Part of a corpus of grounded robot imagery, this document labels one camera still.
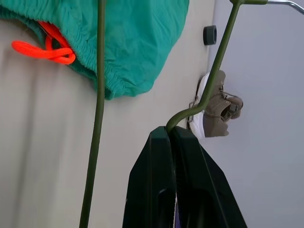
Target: hiking boot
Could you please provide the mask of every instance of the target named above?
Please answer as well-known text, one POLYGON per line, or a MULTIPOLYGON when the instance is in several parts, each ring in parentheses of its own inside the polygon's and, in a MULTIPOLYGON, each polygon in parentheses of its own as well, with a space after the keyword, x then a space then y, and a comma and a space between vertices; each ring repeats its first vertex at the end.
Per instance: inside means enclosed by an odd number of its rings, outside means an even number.
POLYGON ((212 96, 203 116, 205 137, 228 135, 227 121, 240 116, 243 101, 237 96, 224 92, 223 85, 225 78, 225 73, 221 70, 218 71, 212 96))

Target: black knob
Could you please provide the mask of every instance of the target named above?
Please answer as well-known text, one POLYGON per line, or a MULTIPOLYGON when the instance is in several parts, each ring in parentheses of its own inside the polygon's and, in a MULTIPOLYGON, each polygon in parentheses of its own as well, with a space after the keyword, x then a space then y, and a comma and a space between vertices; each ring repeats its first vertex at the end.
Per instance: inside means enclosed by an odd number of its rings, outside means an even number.
POLYGON ((206 26, 203 30, 204 45, 217 43, 217 27, 215 25, 206 26))

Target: metal bar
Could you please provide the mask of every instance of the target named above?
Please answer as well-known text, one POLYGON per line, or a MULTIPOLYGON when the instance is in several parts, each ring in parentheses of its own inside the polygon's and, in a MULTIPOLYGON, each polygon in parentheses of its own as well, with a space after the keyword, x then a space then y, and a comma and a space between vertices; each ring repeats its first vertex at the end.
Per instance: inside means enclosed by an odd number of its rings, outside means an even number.
POLYGON ((304 8, 299 6, 293 1, 289 0, 268 0, 267 4, 275 4, 275 5, 287 5, 294 8, 296 11, 302 13, 304 15, 304 8))

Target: shoe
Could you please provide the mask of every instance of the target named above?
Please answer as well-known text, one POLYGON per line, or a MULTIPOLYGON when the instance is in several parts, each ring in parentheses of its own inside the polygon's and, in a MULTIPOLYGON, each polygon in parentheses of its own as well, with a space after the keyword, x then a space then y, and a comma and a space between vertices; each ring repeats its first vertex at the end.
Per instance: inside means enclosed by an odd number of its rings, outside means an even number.
MULTIPOLYGON (((200 102, 208 78, 209 78, 209 73, 207 73, 199 80, 194 101, 189 104, 189 108, 197 106, 198 103, 200 102)), ((190 129, 198 139, 205 138, 204 127, 203 127, 203 116, 204 116, 204 111, 194 116, 191 116, 187 119, 188 129, 190 129)))
MULTIPOLYGON (((208 77, 209 73, 199 80, 195 99, 189 104, 189 107, 197 106, 200 102, 208 77)), ((240 117, 243 101, 237 96, 224 92, 223 85, 225 78, 225 73, 221 70, 218 71, 206 110, 187 119, 188 128, 198 139, 228 135, 227 121, 240 117)))
POLYGON ((203 127, 205 137, 226 136, 227 121, 240 116, 243 107, 241 98, 224 92, 224 71, 218 72, 210 101, 203 116, 203 127))

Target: white sneaker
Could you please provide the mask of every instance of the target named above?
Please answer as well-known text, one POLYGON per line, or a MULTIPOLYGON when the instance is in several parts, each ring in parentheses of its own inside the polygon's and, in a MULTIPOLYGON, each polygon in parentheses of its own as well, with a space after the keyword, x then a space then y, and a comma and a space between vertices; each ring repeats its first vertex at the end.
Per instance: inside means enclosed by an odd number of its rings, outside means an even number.
MULTIPOLYGON (((209 78, 209 74, 210 72, 208 72, 199 82, 199 86, 197 89, 197 94, 193 106, 197 106, 198 103, 200 102, 201 96, 204 92, 207 80, 209 78)), ((192 133, 197 137, 197 139, 205 138, 204 127, 203 127, 203 116, 204 116, 204 111, 194 115, 191 121, 189 122, 189 127, 192 133)))

